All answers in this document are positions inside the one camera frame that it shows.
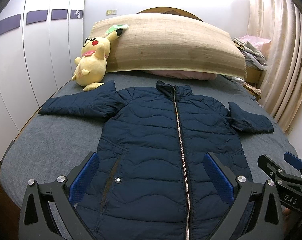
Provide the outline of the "navy blue puffer jacket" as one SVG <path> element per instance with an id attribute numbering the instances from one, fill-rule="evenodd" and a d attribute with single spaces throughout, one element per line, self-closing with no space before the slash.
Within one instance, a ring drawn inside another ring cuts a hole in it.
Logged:
<path id="1" fill-rule="evenodd" d="M 263 115 L 161 81 L 122 90 L 110 81 L 51 98 L 40 113 L 104 123 L 99 168 L 77 206 L 97 239 L 205 239 L 227 205 L 203 168 L 204 155 L 213 152 L 251 179 L 240 136 L 274 131 Z"/>

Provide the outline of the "pile of clothes and papers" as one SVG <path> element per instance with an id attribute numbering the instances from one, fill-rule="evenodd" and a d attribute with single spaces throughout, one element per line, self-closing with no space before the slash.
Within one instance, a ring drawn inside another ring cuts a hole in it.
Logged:
<path id="1" fill-rule="evenodd" d="M 250 42 L 242 41 L 237 37 L 232 38 L 232 41 L 244 56 L 246 67 L 251 67 L 261 71 L 267 70 L 268 62 L 259 49 L 253 46 Z"/>

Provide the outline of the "grey bed sheet mattress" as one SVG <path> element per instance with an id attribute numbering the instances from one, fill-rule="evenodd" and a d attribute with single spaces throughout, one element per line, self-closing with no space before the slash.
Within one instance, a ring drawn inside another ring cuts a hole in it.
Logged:
<path id="1" fill-rule="evenodd" d="M 297 154 L 255 97 L 222 76 L 214 81 L 184 81 L 148 74 L 109 74 L 106 83 L 110 81 L 116 90 L 154 88 L 158 81 L 189 86 L 193 94 L 214 98 L 225 107 L 235 103 L 246 112 L 267 117 L 272 133 L 240 136 L 252 177 L 233 173 L 235 199 L 232 204 L 224 203 L 227 210 L 205 239 L 302 239 L 301 214 L 281 204 L 276 183 L 257 165 L 259 156 L 265 154 L 287 174 L 302 177 L 283 158 L 286 152 Z M 70 82 L 53 98 L 78 93 L 82 93 L 80 87 Z M 78 213 L 80 202 L 71 205 L 68 200 L 68 174 L 89 152 L 97 153 L 103 126 L 98 119 L 39 111 L 12 145 L 0 170 L 0 182 L 21 208 L 19 239 L 97 239 Z"/>

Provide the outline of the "yellow Pikachu plush toy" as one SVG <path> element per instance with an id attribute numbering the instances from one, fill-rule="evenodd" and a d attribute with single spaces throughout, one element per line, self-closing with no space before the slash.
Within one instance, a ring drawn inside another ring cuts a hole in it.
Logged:
<path id="1" fill-rule="evenodd" d="M 107 69 L 111 42 L 118 39 L 123 31 L 113 31 L 106 37 L 91 37 L 85 40 L 81 56 L 75 58 L 76 69 L 71 78 L 83 87 L 85 92 L 103 85 L 102 80 Z"/>

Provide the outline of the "pink pillow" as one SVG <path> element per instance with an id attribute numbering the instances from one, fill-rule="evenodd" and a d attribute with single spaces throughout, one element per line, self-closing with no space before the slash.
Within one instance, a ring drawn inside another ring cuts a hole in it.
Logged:
<path id="1" fill-rule="evenodd" d="M 183 80 L 215 80 L 216 74 L 185 70 L 146 70 L 146 73 Z"/>

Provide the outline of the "white wardrobe with purple panels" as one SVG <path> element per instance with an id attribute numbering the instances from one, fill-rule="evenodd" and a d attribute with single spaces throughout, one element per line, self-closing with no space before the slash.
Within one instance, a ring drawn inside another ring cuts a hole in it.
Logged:
<path id="1" fill-rule="evenodd" d="M 75 70 L 85 0 L 9 0 L 0 11 L 0 159 Z"/>

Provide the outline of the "green paper tag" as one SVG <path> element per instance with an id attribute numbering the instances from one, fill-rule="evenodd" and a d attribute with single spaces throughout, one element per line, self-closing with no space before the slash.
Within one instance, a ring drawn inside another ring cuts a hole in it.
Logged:
<path id="1" fill-rule="evenodd" d="M 127 24 L 117 24 L 117 25 L 112 25 L 105 33 L 110 34 L 113 31 L 118 31 L 118 30 L 125 30 L 129 27 Z"/>

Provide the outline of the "beige curtain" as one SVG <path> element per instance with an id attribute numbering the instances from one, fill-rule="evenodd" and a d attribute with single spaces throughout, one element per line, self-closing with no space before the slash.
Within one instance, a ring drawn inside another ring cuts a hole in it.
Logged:
<path id="1" fill-rule="evenodd" d="M 302 13 L 292 0 L 250 0 L 247 33 L 271 41 L 260 104 L 285 132 L 302 102 Z"/>

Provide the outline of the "wooden headboard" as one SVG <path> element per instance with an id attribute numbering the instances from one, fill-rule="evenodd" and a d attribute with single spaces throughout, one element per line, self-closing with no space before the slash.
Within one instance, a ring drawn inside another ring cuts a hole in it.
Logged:
<path id="1" fill-rule="evenodd" d="M 194 14 L 178 9 L 178 8 L 172 8 L 172 7 L 154 7 L 154 8 L 149 8 L 145 9 L 143 11 L 140 11 L 139 14 L 146 14 L 146 13 L 157 13 L 157 14 L 170 14 L 170 15 L 177 15 L 177 16 L 183 16 L 183 17 L 188 17 L 192 18 L 198 21 L 202 21 L 200 18 L 195 16 Z"/>

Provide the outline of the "wall switch plate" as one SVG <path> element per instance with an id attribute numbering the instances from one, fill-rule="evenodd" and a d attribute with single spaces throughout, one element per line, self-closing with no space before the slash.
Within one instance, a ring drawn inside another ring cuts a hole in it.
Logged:
<path id="1" fill-rule="evenodd" d="M 117 10 L 107 10 L 106 15 L 107 16 L 117 15 Z"/>

